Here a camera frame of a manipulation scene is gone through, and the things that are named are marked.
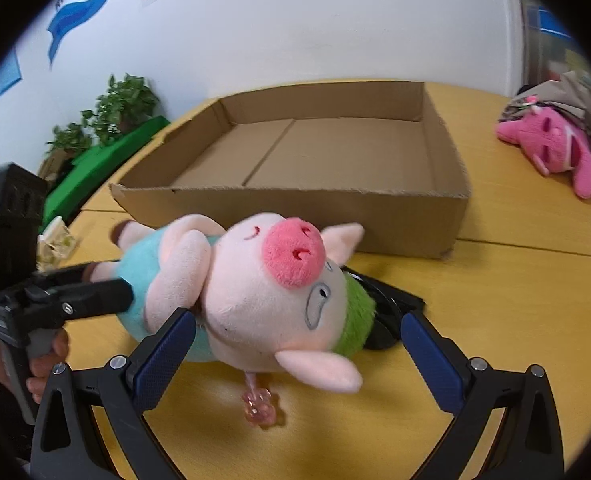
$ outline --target green fuzzy hat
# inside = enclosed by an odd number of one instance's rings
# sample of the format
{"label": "green fuzzy hat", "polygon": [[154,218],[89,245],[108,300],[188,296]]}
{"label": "green fuzzy hat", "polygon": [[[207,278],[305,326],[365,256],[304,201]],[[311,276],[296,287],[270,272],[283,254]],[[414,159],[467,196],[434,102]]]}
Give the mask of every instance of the green fuzzy hat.
{"label": "green fuzzy hat", "polygon": [[352,276],[345,272],[344,278],[347,282],[347,319],[333,351],[351,357],[358,350],[362,350],[371,332],[375,301]]}

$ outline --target open cardboard box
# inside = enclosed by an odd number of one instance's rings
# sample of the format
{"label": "open cardboard box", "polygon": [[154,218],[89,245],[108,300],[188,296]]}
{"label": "open cardboard box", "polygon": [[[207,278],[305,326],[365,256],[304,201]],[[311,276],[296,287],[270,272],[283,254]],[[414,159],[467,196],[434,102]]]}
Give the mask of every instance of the open cardboard box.
{"label": "open cardboard box", "polygon": [[340,81],[212,100],[111,187],[137,221],[189,213],[225,228],[277,212],[319,228],[360,222],[359,250],[444,256],[470,188],[421,82]]}

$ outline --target silver screw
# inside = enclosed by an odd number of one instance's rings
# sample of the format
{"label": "silver screw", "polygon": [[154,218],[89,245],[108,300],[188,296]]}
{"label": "silver screw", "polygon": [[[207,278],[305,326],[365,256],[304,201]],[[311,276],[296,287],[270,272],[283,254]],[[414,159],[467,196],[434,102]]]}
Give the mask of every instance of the silver screw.
{"label": "silver screw", "polygon": [[66,365],[64,363],[57,363],[51,368],[51,373],[54,375],[60,375],[62,372],[66,370]]}
{"label": "silver screw", "polygon": [[544,377],[544,368],[540,365],[533,365],[531,366],[531,373],[536,377]]}
{"label": "silver screw", "polygon": [[486,362],[481,357],[474,357],[469,362],[471,363],[471,367],[474,370],[478,370],[479,372],[483,372],[483,371],[485,371],[489,367],[489,363]]}
{"label": "silver screw", "polygon": [[122,368],[125,364],[127,364],[127,358],[124,357],[124,355],[116,355],[111,358],[111,361],[109,361],[109,366],[114,370]]}

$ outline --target plush toy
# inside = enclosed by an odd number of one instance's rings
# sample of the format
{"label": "plush toy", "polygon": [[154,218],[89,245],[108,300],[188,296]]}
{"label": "plush toy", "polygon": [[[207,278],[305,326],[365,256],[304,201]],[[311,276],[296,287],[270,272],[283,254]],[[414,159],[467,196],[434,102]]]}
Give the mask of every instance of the plush toy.
{"label": "plush toy", "polygon": [[501,140],[522,147],[543,175],[573,170],[573,189],[591,197],[591,149],[586,134],[550,107],[530,105],[521,119],[498,123]]}
{"label": "plush toy", "polygon": [[138,340],[176,307],[192,309],[198,330],[186,360],[219,360],[244,371],[246,417],[268,426],[276,410],[256,373],[285,370],[334,392],[357,392],[362,384],[348,357],[367,339],[375,302],[340,268],[362,236],[359,224],[319,232],[272,213],[227,231],[202,215],[158,230],[127,221],[112,232],[122,259],[92,264],[88,276],[130,283],[134,302],[118,317]]}

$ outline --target pig eye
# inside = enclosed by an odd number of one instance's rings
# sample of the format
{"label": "pig eye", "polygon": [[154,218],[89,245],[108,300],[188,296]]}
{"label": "pig eye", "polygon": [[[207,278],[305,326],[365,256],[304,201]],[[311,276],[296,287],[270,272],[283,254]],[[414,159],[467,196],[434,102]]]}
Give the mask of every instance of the pig eye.
{"label": "pig eye", "polygon": [[260,234],[260,228],[257,225],[253,226],[254,233],[251,236],[247,236],[245,240],[251,240]]}
{"label": "pig eye", "polygon": [[322,317],[322,309],[331,297],[331,289],[325,283],[316,283],[311,292],[309,299],[306,301],[305,320],[309,330],[315,330],[320,324]]}

